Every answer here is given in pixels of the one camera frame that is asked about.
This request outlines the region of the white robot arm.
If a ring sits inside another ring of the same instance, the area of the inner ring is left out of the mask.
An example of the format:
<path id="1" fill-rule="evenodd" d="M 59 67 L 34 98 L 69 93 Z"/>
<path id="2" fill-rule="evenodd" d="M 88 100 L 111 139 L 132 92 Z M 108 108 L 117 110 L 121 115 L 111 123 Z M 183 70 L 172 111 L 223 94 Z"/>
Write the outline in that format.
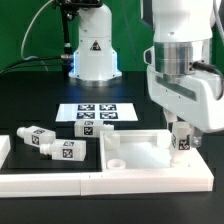
<path id="1" fill-rule="evenodd" d="M 148 91 L 166 120 L 191 126 L 191 145 L 224 130 L 224 78 L 211 63 L 212 28 L 222 23 L 222 0 L 141 0 L 153 46 L 144 52 Z"/>

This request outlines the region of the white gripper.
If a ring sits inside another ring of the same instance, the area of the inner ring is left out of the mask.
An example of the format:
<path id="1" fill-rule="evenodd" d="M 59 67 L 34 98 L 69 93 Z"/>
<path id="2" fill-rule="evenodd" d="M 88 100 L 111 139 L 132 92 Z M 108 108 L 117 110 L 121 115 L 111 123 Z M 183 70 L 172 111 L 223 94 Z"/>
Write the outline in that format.
<path id="1" fill-rule="evenodd" d="M 144 61 L 151 100 L 165 108 L 167 123 L 179 117 L 196 127 L 190 137 L 193 148 L 201 146 L 203 132 L 224 130 L 224 82 L 219 75 L 196 70 L 170 83 L 155 71 L 153 47 L 144 52 Z"/>

